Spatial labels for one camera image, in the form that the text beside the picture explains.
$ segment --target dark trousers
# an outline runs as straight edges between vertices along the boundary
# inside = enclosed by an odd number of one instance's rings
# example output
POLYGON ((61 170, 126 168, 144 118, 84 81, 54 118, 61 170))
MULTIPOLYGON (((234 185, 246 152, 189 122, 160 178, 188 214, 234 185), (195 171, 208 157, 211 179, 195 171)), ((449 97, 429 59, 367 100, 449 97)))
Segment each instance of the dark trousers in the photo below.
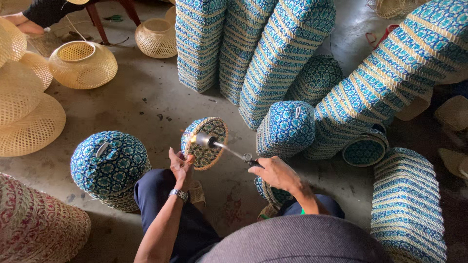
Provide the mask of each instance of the dark trousers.
MULTIPOLYGON (((174 174, 168 169, 151 170, 135 184, 135 201, 141 210, 144 233, 146 233, 148 227, 164 206, 169 192, 174 188, 175 184, 174 174)), ((344 212, 335 200, 324 195, 317 195, 317 198, 331 215, 344 218, 344 212)), ((290 200, 281 207, 278 215, 293 215, 301 212, 302 207, 299 203, 290 200)), ((189 262, 189 259, 199 254, 200 251, 205 250, 203 252, 207 252, 205 248, 220 240, 221 238, 210 223, 203 218, 202 213, 188 200, 182 208, 179 232, 175 239, 170 262, 189 262)))
POLYGON ((85 6, 86 4, 75 5, 66 0, 33 0, 30 7, 23 11, 23 15, 42 28, 46 28, 59 22, 71 12, 83 10, 85 6))

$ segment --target wristwatch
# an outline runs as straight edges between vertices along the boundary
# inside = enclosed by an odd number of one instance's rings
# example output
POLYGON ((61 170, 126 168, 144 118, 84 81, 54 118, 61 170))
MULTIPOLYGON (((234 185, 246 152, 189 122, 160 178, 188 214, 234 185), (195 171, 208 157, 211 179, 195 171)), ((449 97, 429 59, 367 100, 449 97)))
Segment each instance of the wristwatch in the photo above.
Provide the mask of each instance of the wristwatch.
POLYGON ((181 191, 179 189, 172 189, 169 192, 169 196, 171 196, 171 195, 176 195, 176 196, 182 198, 184 204, 187 202, 187 199, 189 198, 189 194, 184 193, 183 191, 181 191))

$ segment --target stool leg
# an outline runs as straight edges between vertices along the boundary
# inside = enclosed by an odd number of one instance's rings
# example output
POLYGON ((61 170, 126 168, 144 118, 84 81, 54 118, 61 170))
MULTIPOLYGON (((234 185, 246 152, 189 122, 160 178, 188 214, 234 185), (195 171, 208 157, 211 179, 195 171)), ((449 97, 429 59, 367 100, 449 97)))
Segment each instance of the stool leg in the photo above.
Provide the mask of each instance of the stool leg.
POLYGON ((135 6, 133 5, 133 0, 119 0, 119 3, 125 8, 130 19, 133 20, 135 25, 139 26, 141 24, 140 19, 138 18, 137 11, 135 11, 135 6))
POLYGON ((107 40, 106 32, 104 31, 104 27, 102 26, 101 18, 97 13, 96 5, 95 4, 87 4, 86 10, 88 11, 91 20, 94 22, 95 26, 97 27, 97 31, 99 31, 99 35, 102 38, 103 45, 110 45, 109 40, 107 40))

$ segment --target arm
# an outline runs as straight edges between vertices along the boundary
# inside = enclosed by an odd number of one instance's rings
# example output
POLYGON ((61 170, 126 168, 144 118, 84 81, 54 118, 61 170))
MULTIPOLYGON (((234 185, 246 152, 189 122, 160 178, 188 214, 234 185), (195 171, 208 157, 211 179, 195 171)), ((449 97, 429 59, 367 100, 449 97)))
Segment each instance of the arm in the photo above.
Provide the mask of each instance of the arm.
POLYGON ((297 173, 279 157, 258 158, 258 163, 265 169, 254 166, 249 172, 258 175, 273 187, 290 192, 306 214, 329 214, 310 186, 302 182, 297 173))
MULTIPOLYGON (((190 155, 186 161, 179 152, 174 154, 170 148, 171 170, 176 178, 174 189, 187 192, 188 182, 191 180, 191 167, 194 157, 190 155)), ((172 254, 174 242, 179 230, 180 216, 182 214, 183 200, 175 195, 169 196, 154 221, 146 231, 140 243, 134 263, 166 263, 172 254)))

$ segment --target woven bamboo lamp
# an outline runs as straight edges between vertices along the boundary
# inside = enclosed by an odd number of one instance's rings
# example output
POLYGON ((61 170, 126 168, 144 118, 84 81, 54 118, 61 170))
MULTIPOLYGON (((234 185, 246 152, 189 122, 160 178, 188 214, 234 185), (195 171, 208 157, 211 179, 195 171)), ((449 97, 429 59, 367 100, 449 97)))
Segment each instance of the woven bamboo lamp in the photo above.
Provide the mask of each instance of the woven bamboo lamp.
POLYGON ((0 157, 30 154, 53 142, 65 127, 65 111, 42 93, 39 105, 24 118, 0 129, 0 157))
POLYGON ((31 51, 26 51, 19 62, 34 71, 34 73, 41 79, 44 90, 50 86, 53 77, 49 70, 49 64, 43 56, 37 55, 31 51))
POLYGON ((181 149, 185 158, 189 154, 194 155, 194 169, 206 170, 218 161, 224 149, 202 148, 200 145, 191 144, 191 138, 199 132, 215 136, 219 142, 227 144, 227 124, 221 118, 207 117, 194 121, 182 135, 181 149))
POLYGON ((169 8, 169 10, 166 12, 166 16, 164 17, 164 19, 166 19, 171 25, 175 25, 176 24, 176 6, 173 6, 171 8, 169 8))
POLYGON ((42 86, 36 74, 19 62, 9 60, 0 68, 0 129, 39 105, 42 86))
POLYGON ((11 57, 11 38, 8 32, 0 26, 0 67, 11 57))
POLYGON ((82 209, 0 173, 0 262, 68 262, 88 241, 82 209))
POLYGON ((166 19, 152 18, 141 23, 135 31, 135 41, 140 50, 152 58, 177 55, 176 29, 166 19))
POLYGON ((28 42, 24 34, 10 21, 0 17, 0 26, 10 35, 12 53, 11 60, 19 61, 26 52, 28 42))
POLYGON ((90 89, 111 81, 117 73, 117 61, 110 50, 87 41, 68 42, 49 58, 52 76, 65 87, 90 89))

